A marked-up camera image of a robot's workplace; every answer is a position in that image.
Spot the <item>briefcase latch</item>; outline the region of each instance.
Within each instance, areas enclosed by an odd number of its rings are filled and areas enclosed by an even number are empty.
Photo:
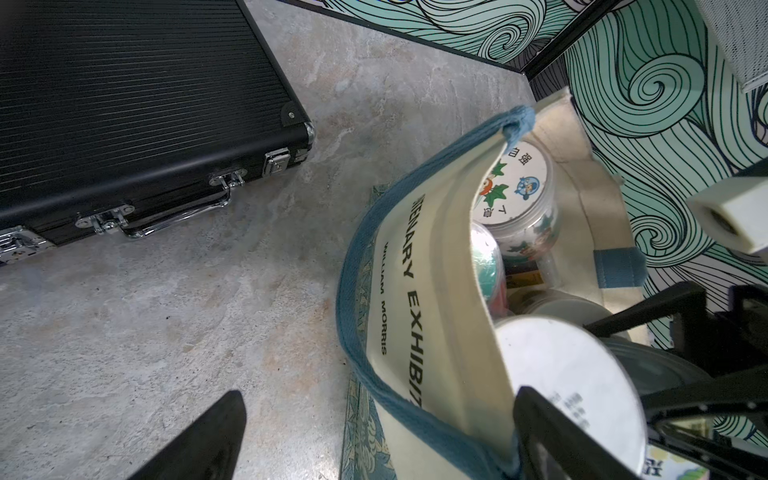
[[[261,176],[269,177],[270,175],[280,173],[288,168],[288,162],[290,162],[290,152],[287,148],[266,152],[264,154],[264,170]]]
[[[27,227],[19,225],[2,230],[0,231],[0,265],[14,263],[52,247],[55,247],[53,243]]]

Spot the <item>white speaker grille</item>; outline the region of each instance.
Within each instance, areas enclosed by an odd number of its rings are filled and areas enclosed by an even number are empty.
[[[744,92],[768,82],[768,0],[696,0]]]

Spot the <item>wall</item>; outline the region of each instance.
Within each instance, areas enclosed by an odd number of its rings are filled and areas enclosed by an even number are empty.
[[[684,203],[768,157],[768,88],[741,93],[693,0],[636,0],[608,14],[531,87],[543,98],[566,84],[596,158],[624,178],[650,267],[646,296],[693,280],[719,311],[729,286],[768,283],[768,268],[714,243]],[[655,346],[669,348],[668,321],[650,327]],[[752,428],[734,417],[719,430],[768,446]]]
[[[520,68],[587,0],[286,0]]]

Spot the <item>jar lid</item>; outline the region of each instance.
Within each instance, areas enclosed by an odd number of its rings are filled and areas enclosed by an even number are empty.
[[[645,463],[645,414],[627,373],[581,327],[546,316],[495,326],[515,393],[532,386],[632,472]]]
[[[472,219],[484,225],[499,225],[519,218],[538,202],[550,171],[549,159],[538,147],[518,142],[485,178]]]
[[[712,377],[669,352],[619,339],[602,339],[632,378],[637,393],[647,395]]]
[[[553,316],[578,326],[611,316],[611,311],[604,306],[576,296],[542,297],[534,301],[525,313]]]
[[[504,275],[502,253],[491,232],[480,223],[472,222],[469,235],[472,242],[472,264],[483,299],[488,302],[495,295]]]

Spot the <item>metal clasp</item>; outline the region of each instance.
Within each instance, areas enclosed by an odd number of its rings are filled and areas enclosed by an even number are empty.
[[[221,185],[224,188],[224,190],[227,190],[233,187],[240,187],[245,184],[245,180],[243,180],[243,177],[245,177],[246,175],[248,175],[248,170],[241,168],[239,170],[235,170],[230,174],[221,174],[221,175],[217,175],[216,177],[211,177],[211,179],[208,180],[208,184],[212,187]]]
[[[279,148],[264,154],[264,169],[262,177],[278,174],[288,168],[290,162],[290,152],[287,148]]]
[[[120,205],[119,207],[105,210],[95,215],[78,218],[78,220],[74,222],[74,225],[77,228],[93,227],[94,232],[99,235],[114,233],[118,231],[118,227],[128,226],[128,220],[125,220],[124,215],[132,214],[135,210],[136,207],[133,205]]]
[[[14,263],[52,247],[51,241],[21,225],[0,231],[0,263]]]

